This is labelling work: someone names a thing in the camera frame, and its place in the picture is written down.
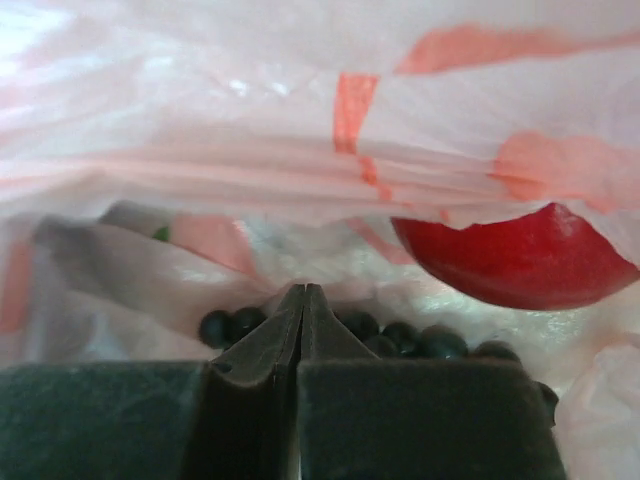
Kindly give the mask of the red fake pomegranate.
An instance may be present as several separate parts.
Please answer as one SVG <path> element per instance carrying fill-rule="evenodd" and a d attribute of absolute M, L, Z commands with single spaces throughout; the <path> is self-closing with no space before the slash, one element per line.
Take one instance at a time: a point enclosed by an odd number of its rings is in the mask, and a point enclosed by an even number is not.
<path fill-rule="evenodd" d="M 485 303 L 524 310 L 591 305 L 639 279 L 586 220 L 550 204 L 524 217 L 456 230 L 395 218 L 401 243 L 429 274 Z"/>

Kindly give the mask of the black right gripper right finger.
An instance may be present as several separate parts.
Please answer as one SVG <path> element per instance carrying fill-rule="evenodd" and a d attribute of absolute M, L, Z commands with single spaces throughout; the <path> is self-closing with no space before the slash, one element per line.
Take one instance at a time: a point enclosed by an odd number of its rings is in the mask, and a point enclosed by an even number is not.
<path fill-rule="evenodd" d="M 563 479 L 538 385 L 500 360 L 374 355 L 306 288 L 297 427 L 305 479 Z"/>

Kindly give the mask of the pink plastic bag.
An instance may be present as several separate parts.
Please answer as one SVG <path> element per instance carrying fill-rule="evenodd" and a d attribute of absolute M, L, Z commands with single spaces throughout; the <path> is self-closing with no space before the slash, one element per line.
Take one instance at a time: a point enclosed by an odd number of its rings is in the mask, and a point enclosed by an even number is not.
<path fill-rule="evenodd" d="M 554 200 L 639 258 L 635 1 L 5 1 L 1 364 L 202 359 L 297 280 L 511 340 L 573 479 L 639 475 L 639 289 L 565 313 L 422 272 L 390 219 Z"/>

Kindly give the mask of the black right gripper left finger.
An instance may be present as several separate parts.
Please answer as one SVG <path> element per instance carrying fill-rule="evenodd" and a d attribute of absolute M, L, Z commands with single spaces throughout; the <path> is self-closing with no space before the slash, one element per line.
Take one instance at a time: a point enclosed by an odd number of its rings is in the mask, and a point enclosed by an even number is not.
<path fill-rule="evenodd" d="M 283 479 L 305 289 L 209 361 L 1 374 L 5 479 Z"/>

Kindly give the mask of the black fake grape bunch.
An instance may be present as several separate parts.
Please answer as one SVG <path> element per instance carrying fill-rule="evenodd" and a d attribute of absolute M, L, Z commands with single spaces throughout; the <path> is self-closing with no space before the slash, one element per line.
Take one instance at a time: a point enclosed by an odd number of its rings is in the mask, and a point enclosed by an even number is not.
<path fill-rule="evenodd" d="M 340 313 L 328 305 L 323 309 L 380 358 L 471 358 L 522 364 L 509 343 L 487 340 L 470 348 L 458 330 L 442 323 L 432 323 L 423 329 L 403 320 L 382 325 L 373 315 L 363 310 L 351 308 Z M 266 313 L 259 307 L 243 307 L 235 312 L 212 310 L 200 321 L 197 335 L 204 345 L 212 349 L 227 350 L 255 330 L 265 319 Z"/>

